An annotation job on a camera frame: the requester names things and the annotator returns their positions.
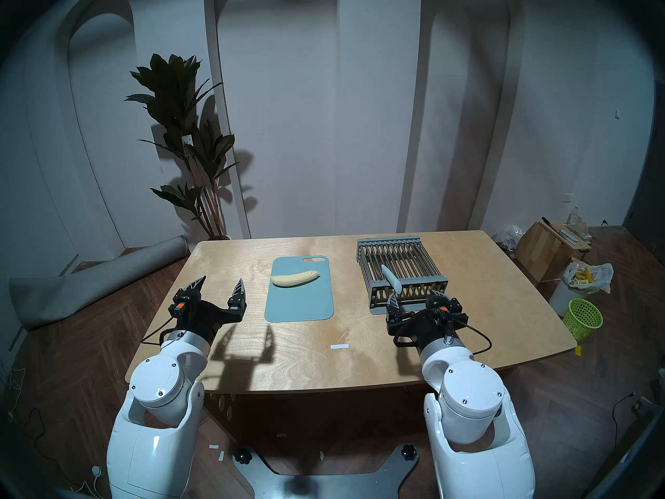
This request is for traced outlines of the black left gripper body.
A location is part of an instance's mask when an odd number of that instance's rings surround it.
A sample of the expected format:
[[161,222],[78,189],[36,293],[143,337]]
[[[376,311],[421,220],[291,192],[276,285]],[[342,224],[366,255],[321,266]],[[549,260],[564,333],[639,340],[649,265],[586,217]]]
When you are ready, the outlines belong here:
[[169,339],[174,331],[187,331],[201,337],[208,345],[212,345],[221,326],[240,323],[245,309],[221,309],[217,305],[201,299],[200,301],[182,301],[182,289],[173,297],[173,303],[168,311],[176,326],[168,329]]

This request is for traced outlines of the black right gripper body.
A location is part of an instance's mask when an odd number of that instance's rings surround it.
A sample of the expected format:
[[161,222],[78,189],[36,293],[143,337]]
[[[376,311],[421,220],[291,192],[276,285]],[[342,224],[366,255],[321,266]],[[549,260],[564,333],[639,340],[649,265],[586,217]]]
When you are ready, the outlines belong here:
[[466,327],[468,315],[456,298],[427,296],[425,308],[403,311],[395,317],[386,317],[387,333],[396,347],[415,347],[423,350],[437,339],[452,341],[456,329]]

